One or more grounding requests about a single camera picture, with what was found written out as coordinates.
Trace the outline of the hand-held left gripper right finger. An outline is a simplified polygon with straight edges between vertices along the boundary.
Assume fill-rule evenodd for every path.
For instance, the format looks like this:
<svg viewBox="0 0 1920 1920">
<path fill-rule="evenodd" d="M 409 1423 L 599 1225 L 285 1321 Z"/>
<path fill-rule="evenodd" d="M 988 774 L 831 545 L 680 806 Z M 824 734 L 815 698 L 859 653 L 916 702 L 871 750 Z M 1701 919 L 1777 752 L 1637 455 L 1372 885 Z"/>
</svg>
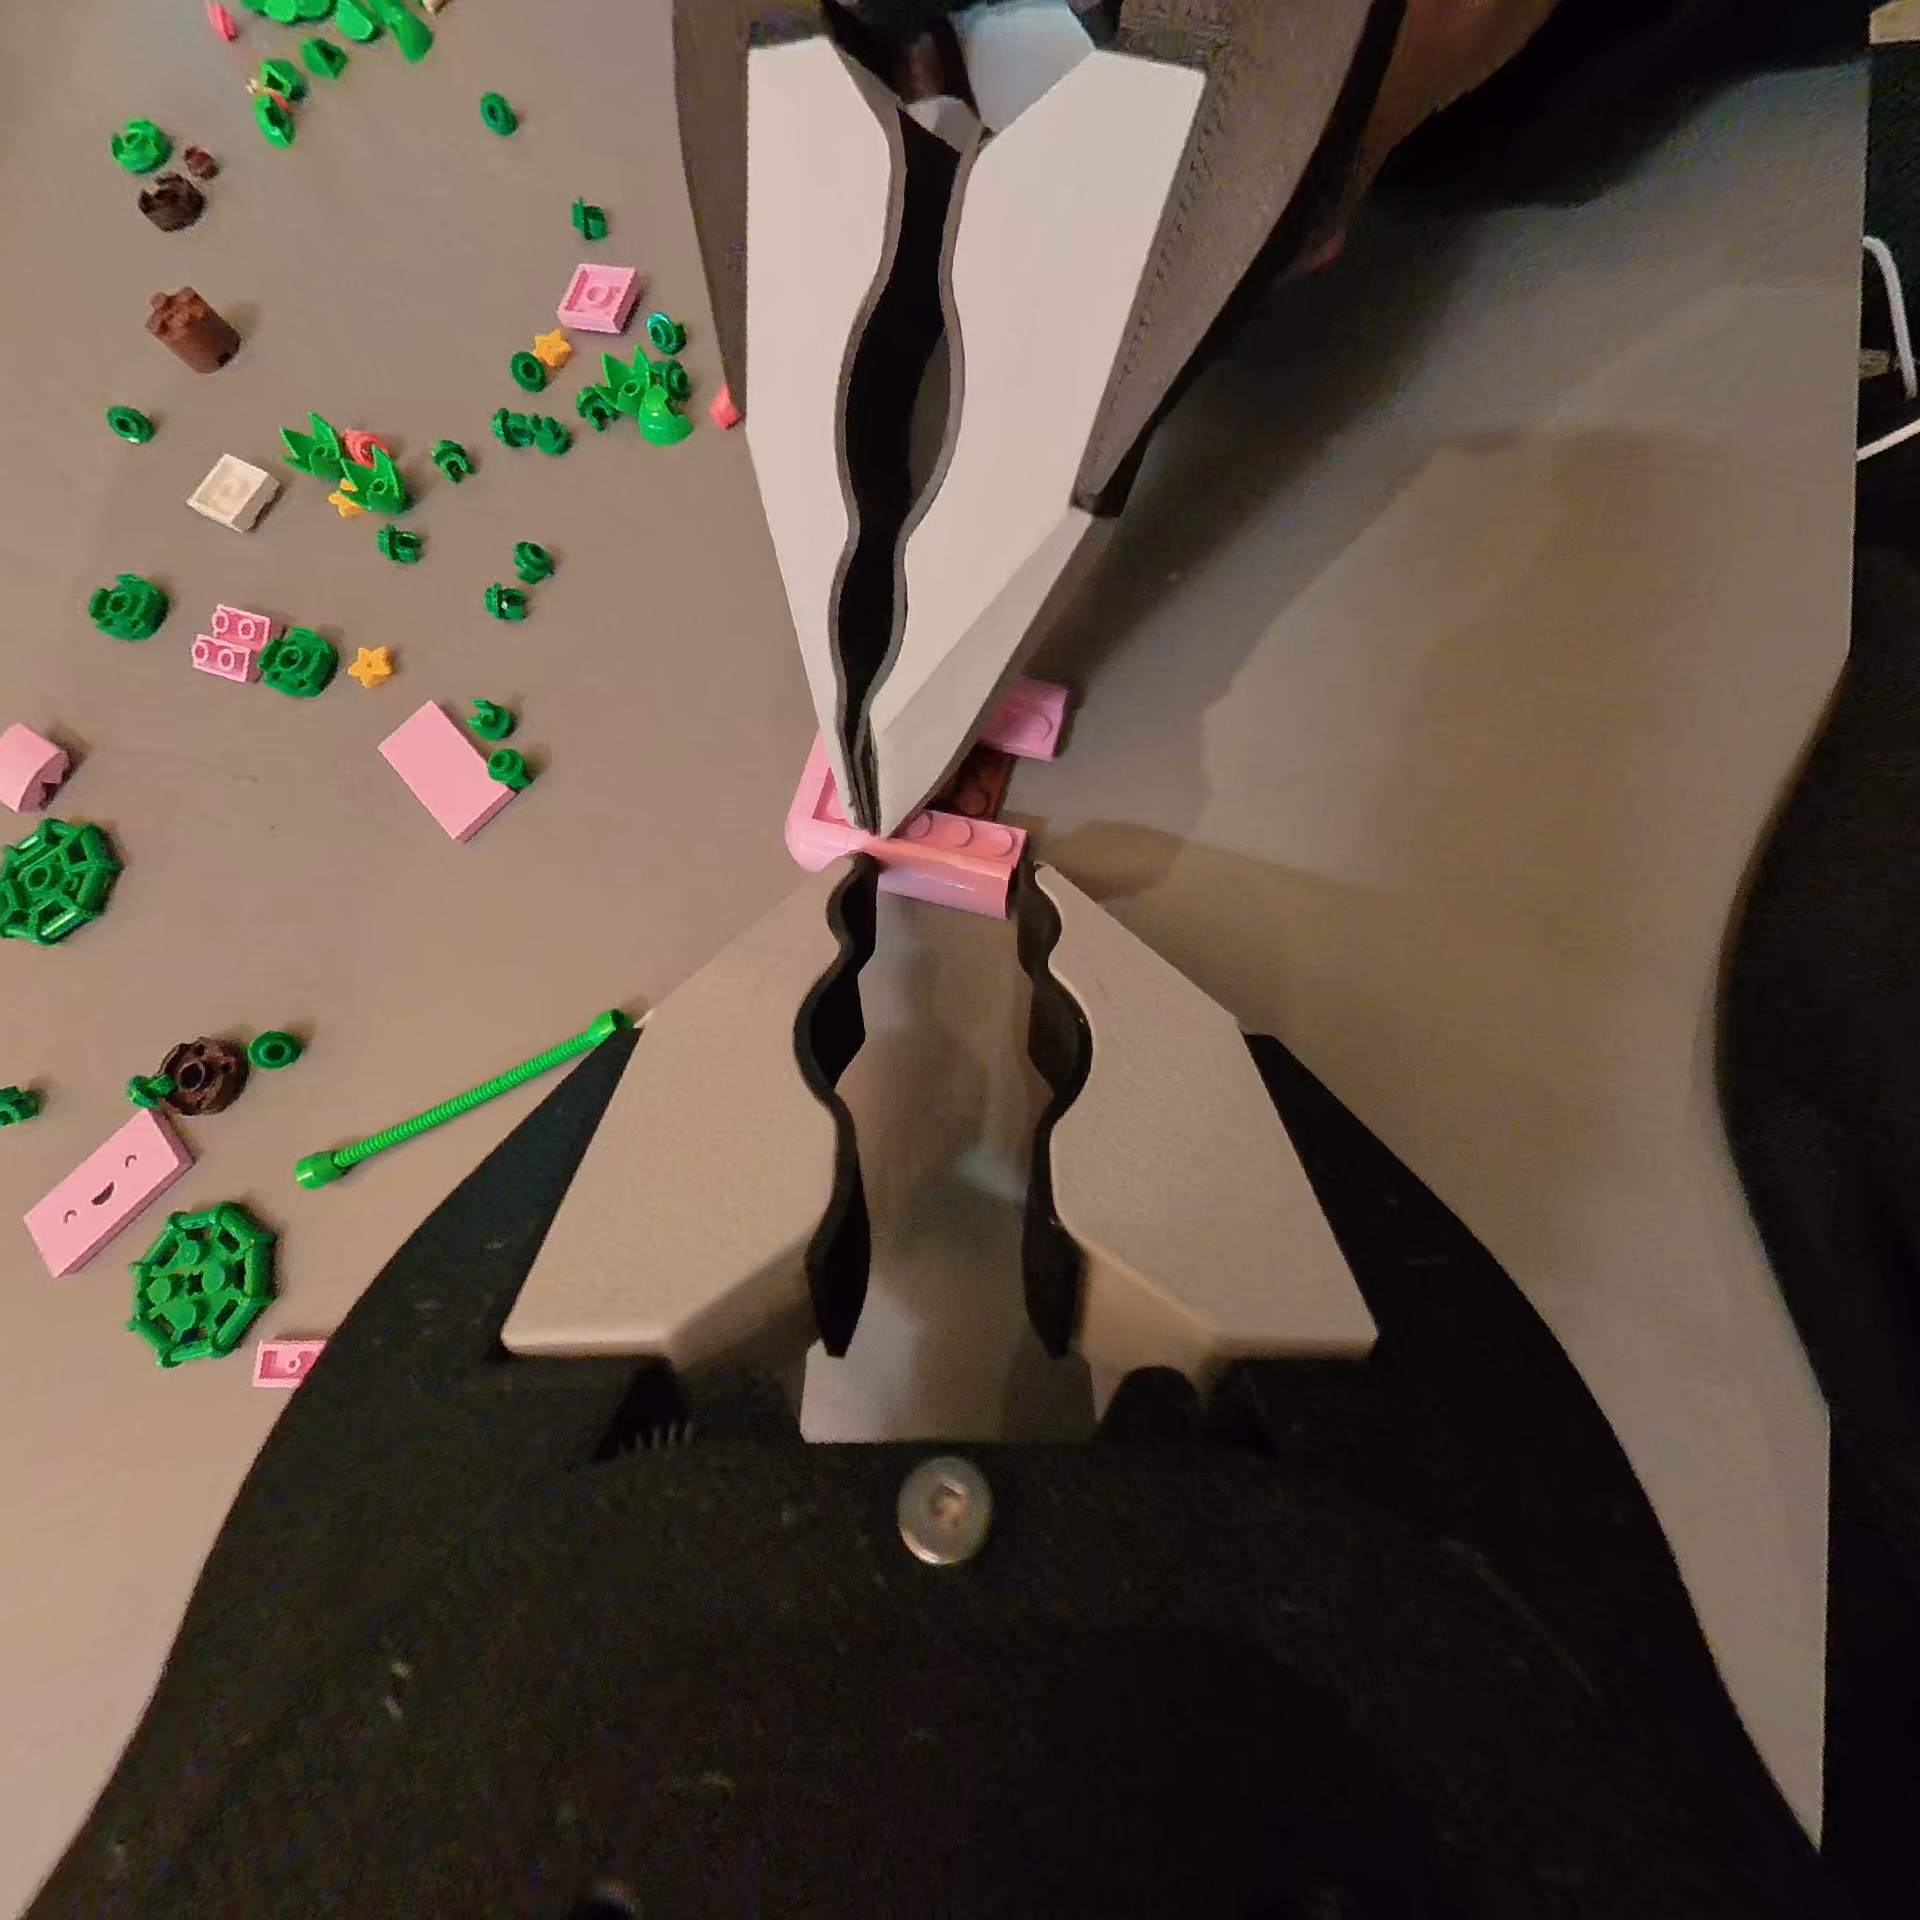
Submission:
<svg viewBox="0 0 1920 1920">
<path fill-rule="evenodd" d="M 1050 864 L 1019 883 L 1026 1054 L 1047 1099 L 1024 1305 L 1050 1358 L 1115 1386 L 1240 1361 L 1355 1361 L 1377 1319 L 1252 1035 Z"/>
</svg>

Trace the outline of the brown round brick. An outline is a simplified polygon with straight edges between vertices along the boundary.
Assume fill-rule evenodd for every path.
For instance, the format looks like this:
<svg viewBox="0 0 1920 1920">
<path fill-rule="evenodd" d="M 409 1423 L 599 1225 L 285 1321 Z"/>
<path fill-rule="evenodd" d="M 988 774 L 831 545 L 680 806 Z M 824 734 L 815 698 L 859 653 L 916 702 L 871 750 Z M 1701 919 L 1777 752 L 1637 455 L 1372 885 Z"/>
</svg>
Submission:
<svg viewBox="0 0 1920 1920">
<path fill-rule="evenodd" d="M 202 376 L 226 369 L 245 336 L 192 286 L 151 295 L 147 333 L 179 362 Z"/>
</svg>

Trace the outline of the scattered small green clips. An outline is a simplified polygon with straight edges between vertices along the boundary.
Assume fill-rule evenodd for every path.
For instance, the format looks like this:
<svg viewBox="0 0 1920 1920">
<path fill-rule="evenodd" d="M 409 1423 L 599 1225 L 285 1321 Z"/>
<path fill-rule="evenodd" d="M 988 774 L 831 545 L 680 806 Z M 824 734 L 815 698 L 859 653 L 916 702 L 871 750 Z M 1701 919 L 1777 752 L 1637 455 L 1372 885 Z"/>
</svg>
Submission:
<svg viewBox="0 0 1920 1920">
<path fill-rule="evenodd" d="M 599 243 L 608 235 L 608 216 L 599 205 L 577 199 L 567 216 L 570 225 L 583 241 Z M 553 373 L 535 359 L 532 347 L 517 352 L 513 359 L 513 381 L 523 393 L 539 393 L 552 376 Z M 612 418 L 617 418 L 617 408 L 608 398 L 608 391 L 599 383 L 592 383 L 577 397 L 577 415 L 592 430 L 607 430 Z M 515 410 L 497 410 L 490 426 L 495 439 L 508 451 L 538 448 L 539 454 L 559 458 L 572 447 L 570 430 L 555 416 L 529 416 L 517 415 Z M 436 441 L 428 451 L 428 461 L 433 462 L 435 473 L 456 489 L 473 478 L 473 461 L 464 445 L 451 439 Z M 419 558 L 420 543 L 402 526 L 386 523 L 378 539 L 381 553 L 395 563 L 413 563 Z M 559 566 L 548 547 L 532 539 L 520 539 L 513 547 L 513 583 L 491 583 L 485 591 L 487 616 L 505 624 L 523 623 L 531 613 L 531 591 L 552 581 L 555 573 Z M 517 729 L 517 717 L 513 709 L 491 699 L 476 699 L 467 718 L 467 729 L 490 758 L 487 770 L 495 779 L 515 787 L 517 794 L 532 782 L 535 775 L 525 758 L 511 745 Z"/>
</svg>

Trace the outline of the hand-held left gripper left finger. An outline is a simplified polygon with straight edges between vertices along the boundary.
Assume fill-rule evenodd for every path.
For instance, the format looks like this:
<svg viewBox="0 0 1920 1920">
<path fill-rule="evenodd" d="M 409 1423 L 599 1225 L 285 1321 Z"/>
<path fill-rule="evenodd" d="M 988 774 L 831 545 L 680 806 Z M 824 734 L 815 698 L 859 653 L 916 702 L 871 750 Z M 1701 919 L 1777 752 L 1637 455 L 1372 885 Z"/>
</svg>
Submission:
<svg viewBox="0 0 1920 1920">
<path fill-rule="evenodd" d="M 831 862 L 640 1022 L 500 1331 L 529 1361 L 730 1375 L 801 1427 L 807 1357 L 839 1358 L 874 1229 L 839 1082 L 867 1041 L 879 869 Z"/>
</svg>

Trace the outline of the green stick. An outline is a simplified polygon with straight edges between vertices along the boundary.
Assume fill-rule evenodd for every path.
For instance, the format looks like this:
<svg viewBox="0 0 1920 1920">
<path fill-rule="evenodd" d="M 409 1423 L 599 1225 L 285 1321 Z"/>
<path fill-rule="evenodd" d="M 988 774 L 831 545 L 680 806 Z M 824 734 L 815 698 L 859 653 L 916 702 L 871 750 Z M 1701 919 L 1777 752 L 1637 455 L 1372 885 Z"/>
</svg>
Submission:
<svg viewBox="0 0 1920 1920">
<path fill-rule="evenodd" d="M 567 1035 L 564 1041 L 544 1048 L 541 1053 L 523 1058 L 521 1063 L 491 1075 L 490 1080 L 464 1089 L 445 1099 L 413 1113 L 405 1121 L 388 1123 L 375 1129 L 369 1136 L 360 1136 L 347 1144 L 338 1144 L 335 1147 L 317 1151 L 313 1154 L 303 1158 L 295 1165 L 295 1187 L 305 1191 L 317 1191 L 341 1182 L 347 1174 L 362 1169 L 363 1165 L 379 1159 L 393 1153 L 400 1145 L 419 1141 L 420 1136 L 435 1135 L 441 1127 L 476 1113 L 500 1098 L 555 1072 L 559 1067 L 572 1065 L 586 1054 L 604 1048 L 608 1041 L 633 1034 L 635 1021 L 623 1011 L 607 1011 L 591 1021 L 583 1029 Z"/>
</svg>

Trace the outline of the large pink smooth tile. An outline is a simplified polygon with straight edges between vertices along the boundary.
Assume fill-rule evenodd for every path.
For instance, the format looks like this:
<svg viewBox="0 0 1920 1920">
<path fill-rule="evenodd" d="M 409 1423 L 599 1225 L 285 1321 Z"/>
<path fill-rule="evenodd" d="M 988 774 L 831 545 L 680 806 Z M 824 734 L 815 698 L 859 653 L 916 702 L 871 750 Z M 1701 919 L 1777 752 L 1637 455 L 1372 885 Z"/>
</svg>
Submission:
<svg viewBox="0 0 1920 1920">
<path fill-rule="evenodd" d="M 378 743 L 378 755 L 457 846 L 491 826 L 520 795 L 491 778 L 490 758 L 439 702 L 412 712 Z"/>
</svg>

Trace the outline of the person's right hand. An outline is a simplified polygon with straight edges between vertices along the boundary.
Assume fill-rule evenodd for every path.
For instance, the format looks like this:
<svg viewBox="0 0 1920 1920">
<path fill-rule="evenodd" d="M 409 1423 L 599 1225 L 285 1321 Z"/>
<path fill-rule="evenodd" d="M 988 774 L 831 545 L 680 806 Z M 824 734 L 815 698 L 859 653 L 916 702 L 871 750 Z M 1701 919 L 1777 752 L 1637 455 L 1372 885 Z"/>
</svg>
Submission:
<svg viewBox="0 0 1920 1920">
<path fill-rule="evenodd" d="M 1346 225 L 1392 152 L 1512 61 L 1544 14 L 1532 3 L 1405 3 L 1337 207 Z"/>
</svg>

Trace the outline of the white square tile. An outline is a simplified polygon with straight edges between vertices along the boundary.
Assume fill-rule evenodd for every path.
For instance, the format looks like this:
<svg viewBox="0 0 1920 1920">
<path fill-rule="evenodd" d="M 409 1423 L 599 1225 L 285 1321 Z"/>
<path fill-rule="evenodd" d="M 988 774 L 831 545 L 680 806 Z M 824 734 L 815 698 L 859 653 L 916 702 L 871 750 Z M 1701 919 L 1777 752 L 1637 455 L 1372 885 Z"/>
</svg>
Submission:
<svg viewBox="0 0 1920 1920">
<path fill-rule="evenodd" d="M 233 454 L 221 454 L 188 493 L 192 515 L 239 536 L 249 536 L 282 496 L 282 480 Z"/>
</svg>

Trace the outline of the pink arched brick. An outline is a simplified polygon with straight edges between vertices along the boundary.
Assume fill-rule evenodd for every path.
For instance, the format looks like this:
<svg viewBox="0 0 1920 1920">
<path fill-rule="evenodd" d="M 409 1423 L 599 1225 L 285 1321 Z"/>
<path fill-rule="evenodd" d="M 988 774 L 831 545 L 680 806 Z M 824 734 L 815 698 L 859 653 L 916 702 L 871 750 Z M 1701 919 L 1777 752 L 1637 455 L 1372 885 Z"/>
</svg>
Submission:
<svg viewBox="0 0 1920 1920">
<path fill-rule="evenodd" d="M 1026 830 L 928 808 L 895 834 L 874 834 L 865 855 L 885 894 L 1001 922 L 1026 853 Z"/>
</svg>

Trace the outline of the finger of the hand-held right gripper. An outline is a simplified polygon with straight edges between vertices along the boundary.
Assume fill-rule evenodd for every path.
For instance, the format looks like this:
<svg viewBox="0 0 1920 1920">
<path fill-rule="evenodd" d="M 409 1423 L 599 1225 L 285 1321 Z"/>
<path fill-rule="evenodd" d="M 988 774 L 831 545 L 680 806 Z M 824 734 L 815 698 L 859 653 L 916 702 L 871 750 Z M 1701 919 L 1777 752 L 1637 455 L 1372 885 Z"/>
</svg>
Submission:
<svg viewBox="0 0 1920 1920">
<path fill-rule="evenodd" d="M 836 41 L 751 55 L 748 439 L 839 800 L 880 827 L 909 445 L 962 153 Z"/>
<path fill-rule="evenodd" d="M 946 782 L 1107 543 L 1079 473 L 1203 97 L 1187 64 L 1077 64 L 956 190 L 945 439 L 874 687 L 879 833 Z"/>
</svg>

